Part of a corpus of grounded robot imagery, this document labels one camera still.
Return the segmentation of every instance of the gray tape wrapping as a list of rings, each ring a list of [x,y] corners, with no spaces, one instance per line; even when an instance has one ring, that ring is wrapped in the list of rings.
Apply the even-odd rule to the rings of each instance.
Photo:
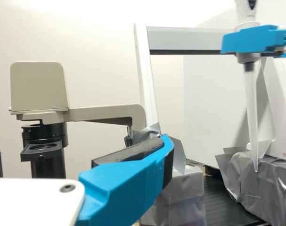
[[[199,167],[173,170],[172,179],[140,218],[143,226],[205,226],[204,177]]]
[[[286,226],[286,161],[264,156],[254,171],[249,152],[216,156],[230,196],[272,226]]]
[[[160,123],[148,126],[141,131],[133,131],[133,143],[138,144],[148,138],[156,137],[161,134]]]

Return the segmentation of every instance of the white panel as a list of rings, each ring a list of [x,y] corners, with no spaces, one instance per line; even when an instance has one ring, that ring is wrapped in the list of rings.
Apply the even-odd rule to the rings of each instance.
[[[64,186],[74,189],[60,192]],[[83,200],[79,181],[0,178],[0,225],[72,226]]]

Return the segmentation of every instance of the screw hole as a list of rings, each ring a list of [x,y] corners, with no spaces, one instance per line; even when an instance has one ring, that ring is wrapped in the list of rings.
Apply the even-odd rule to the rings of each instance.
[[[76,188],[75,185],[64,185],[63,187],[60,188],[60,192],[62,192],[62,193],[71,192],[75,188]]]

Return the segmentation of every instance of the white enclosure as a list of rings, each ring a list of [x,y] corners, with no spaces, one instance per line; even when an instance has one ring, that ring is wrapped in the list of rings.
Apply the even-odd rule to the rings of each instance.
[[[260,0],[256,19],[262,24],[286,24],[286,0]],[[236,25],[236,13],[232,9],[200,27],[232,29]],[[184,57],[188,158],[217,167],[215,155],[223,153],[224,148],[245,147],[249,142],[242,71],[234,56]],[[263,73],[257,79],[257,101],[259,141],[272,140],[275,132]]]

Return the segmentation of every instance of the laboratory automation equipment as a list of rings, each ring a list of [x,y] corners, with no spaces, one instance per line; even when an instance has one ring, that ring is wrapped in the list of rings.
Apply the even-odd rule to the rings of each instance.
[[[234,31],[135,25],[140,104],[69,107],[60,63],[13,63],[10,113],[21,121],[38,121],[22,127],[21,161],[31,162],[34,179],[0,178],[0,206],[5,208],[4,196],[12,203],[0,213],[0,222],[31,224],[43,211],[52,217],[42,218],[41,224],[52,220],[59,225],[124,226],[133,224],[152,206],[172,178],[178,152],[169,136],[161,134],[150,55],[236,55],[244,65],[250,135],[244,148],[249,149],[254,171],[264,153],[286,160],[286,77],[276,73],[272,59],[286,57],[286,26],[255,22],[256,6],[256,0],[237,1],[239,25]],[[255,62],[260,62],[257,70]],[[276,130],[276,138],[265,141],[258,140],[256,120],[255,75],[261,70]],[[81,172],[79,181],[66,180],[64,148],[70,121],[125,125],[127,148],[90,160],[92,169]],[[50,200],[57,200],[57,205],[45,208]],[[37,201],[41,209],[34,208]],[[25,210],[18,208],[20,202],[27,203],[29,217],[22,218]],[[15,217],[6,217],[8,212]]]

